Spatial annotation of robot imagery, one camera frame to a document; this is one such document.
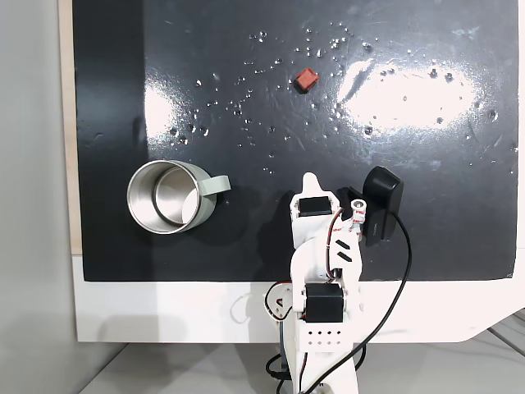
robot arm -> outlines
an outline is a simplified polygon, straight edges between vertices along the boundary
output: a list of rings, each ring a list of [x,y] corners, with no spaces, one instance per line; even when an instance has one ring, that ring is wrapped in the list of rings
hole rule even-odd
[[[306,391],[323,372],[354,347],[362,304],[358,289],[359,250],[366,203],[351,203],[342,221],[340,201],[307,173],[303,191],[290,204],[296,249],[291,265],[292,313],[283,322],[283,342],[294,394]],[[345,363],[317,388],[323,393],[357,394],[353,363]]]

metal mug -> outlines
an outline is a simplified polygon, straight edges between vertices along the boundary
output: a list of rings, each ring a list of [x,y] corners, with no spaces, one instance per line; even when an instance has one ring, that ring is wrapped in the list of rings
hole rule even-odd
[[[131,177],[128,208],[146,230],[173,234],[206,221],[215,209],[216,194],[230,188],[228,176],[211,178],[193,164],[156,160]]]

mug handle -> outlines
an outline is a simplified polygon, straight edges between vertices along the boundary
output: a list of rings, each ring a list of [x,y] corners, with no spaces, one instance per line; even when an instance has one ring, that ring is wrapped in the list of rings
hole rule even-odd
[[[202,196],[214,195],[230,189],[230,178],[228,178],[227,175],[215,176],[199,181],[199,191]]]

small red block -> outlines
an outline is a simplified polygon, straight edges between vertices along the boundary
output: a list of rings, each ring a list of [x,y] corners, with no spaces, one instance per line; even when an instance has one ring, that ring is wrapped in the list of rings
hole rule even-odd
[[[310,67],[302,70],[299,73],[299,75],[295,78],[295,80],[297,81],[297,84],[305,92],[308,92],[312,88],[312,86],[315,85],[318,79],[319,79],[319,76]]]

wooden edge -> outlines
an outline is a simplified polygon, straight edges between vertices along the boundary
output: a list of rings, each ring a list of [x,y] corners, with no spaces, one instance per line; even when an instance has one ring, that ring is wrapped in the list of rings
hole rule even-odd
[[[62,75],[62,111],[66,151],[67,201],[71,254],[82,255],[80,227],[80,192],[76,145],[75,59],[73,56],[73,0],[58,1],[60,63]]]

